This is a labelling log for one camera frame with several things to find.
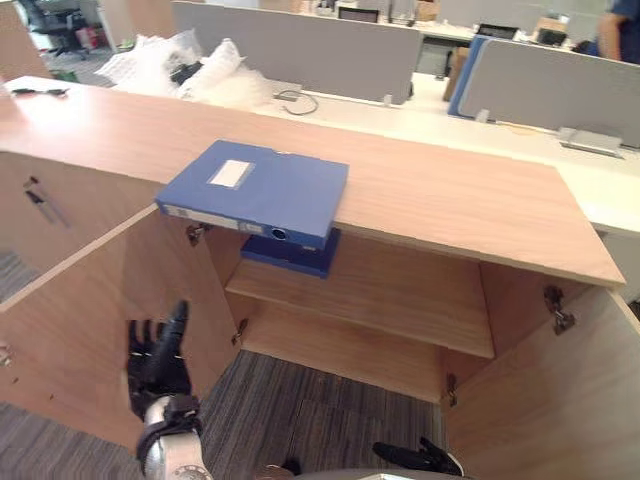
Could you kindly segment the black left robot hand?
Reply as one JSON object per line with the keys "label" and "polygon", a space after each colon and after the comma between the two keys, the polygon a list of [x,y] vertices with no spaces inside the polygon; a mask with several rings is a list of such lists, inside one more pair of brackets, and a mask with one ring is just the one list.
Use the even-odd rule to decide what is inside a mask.
{"label": "black left robot hand", "polygon": [[180,300],[166,322],[128,322],[126,373],[132,412],[144,420],[147,410],[165,396],[191,395],[192,383],[181,345],[189,320],[189,303]]}

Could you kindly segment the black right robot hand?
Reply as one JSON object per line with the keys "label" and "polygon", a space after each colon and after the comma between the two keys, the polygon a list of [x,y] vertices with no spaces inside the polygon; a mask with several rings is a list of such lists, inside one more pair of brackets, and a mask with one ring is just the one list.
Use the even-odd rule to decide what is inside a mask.
{"label": "black right robot hand", "polygon": [[421,448],[410,450],[383,442],[375,442],[373,452],[383,460],[403,468],[430,471],[464,477],[460,462],[450,453],[433,444],[425,437],[419,439]]}

